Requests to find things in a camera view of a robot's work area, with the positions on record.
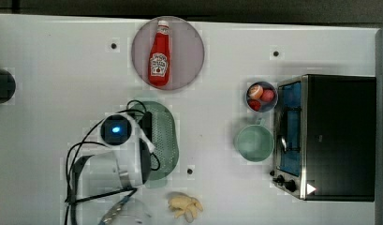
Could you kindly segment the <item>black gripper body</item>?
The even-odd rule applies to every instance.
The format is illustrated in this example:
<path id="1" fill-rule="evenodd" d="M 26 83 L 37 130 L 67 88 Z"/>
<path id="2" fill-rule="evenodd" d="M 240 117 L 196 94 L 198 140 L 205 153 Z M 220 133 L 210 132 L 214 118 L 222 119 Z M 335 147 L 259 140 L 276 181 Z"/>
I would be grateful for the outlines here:
<path id="1" fill-rule="evenodd" d="M 153 139 L 153 115 L 146 112 L 139 120 L 139 125 L 146 137 L 151 141 Z"/>

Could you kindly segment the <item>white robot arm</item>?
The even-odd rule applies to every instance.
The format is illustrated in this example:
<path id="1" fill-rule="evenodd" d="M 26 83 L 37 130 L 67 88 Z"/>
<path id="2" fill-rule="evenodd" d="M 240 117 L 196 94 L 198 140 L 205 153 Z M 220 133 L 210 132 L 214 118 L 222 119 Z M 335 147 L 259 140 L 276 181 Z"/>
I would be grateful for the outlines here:
<path id="1" fill-rule="evenodd" d="M 154 169 L 150 112 L 113 113 L 91 130 L 98 137 L 96 141 L 85 136 L 68 150 L 74 158 L 66 160 L 65 225 L 83 225 L 81 208 L 85 203 L 121 194 L 121 200 L 92 222 L 112 224 Z"/>

